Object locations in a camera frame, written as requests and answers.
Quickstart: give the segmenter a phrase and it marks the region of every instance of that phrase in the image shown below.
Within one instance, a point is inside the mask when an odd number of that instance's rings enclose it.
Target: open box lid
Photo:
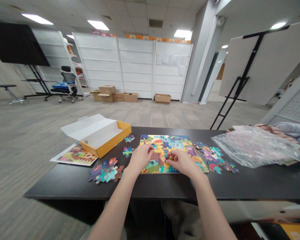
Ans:
[[[96,114],[91,117],[85,116],[79,118],[78,121],[61,127],[61,130],[69,137],[82,140],[113,122],[117,122],[117,120],[108,119],[101,114]]]

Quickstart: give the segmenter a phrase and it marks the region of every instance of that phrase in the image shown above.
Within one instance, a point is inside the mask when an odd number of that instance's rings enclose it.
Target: clear plastic bag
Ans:
[[[258,127],[245,126],[240,130],[212,137],[221,149],[242,166],[256,168],[300,161],[300,145],[289,142]]]

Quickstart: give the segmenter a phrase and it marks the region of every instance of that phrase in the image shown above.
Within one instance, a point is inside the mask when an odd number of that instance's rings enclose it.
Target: hand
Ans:
[[[153,152],[154,147],[151,144],[139,145],[137,149],[132,152],[131,160],[127,168],[129,168],[131,172],[139,175],[142,169],[144,169],[151,160]]]
[[[166,164],[179,170],[179,172],[194,178],[196,176],[204,175],[199,166],[191,159],[191,157],[185,151],[172,150],[168,152],[167,157],[171,156],[171,160],[167,159]]]

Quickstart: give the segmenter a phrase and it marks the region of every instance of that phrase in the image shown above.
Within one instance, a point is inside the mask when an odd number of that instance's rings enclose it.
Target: person's left hand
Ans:
[[[151,160],[154,147],[151,144],[139,145],[132,153],[131,160],[127,168],[130,172],[139,175],[144,167]]]

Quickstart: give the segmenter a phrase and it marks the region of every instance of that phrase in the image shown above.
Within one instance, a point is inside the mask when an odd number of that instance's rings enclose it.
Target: gray carpet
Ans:
[[[49,159],[71,145],[60,127],[100,113],[132,126],[209,129],[222,102],[206,105],[85,101],[58,103],[31,98],[24,106],[0,101],[0,239],[79,239],[88,226],[23,194],[55,164]],[[256,124],[269,107],[238,102],[220,129]]]

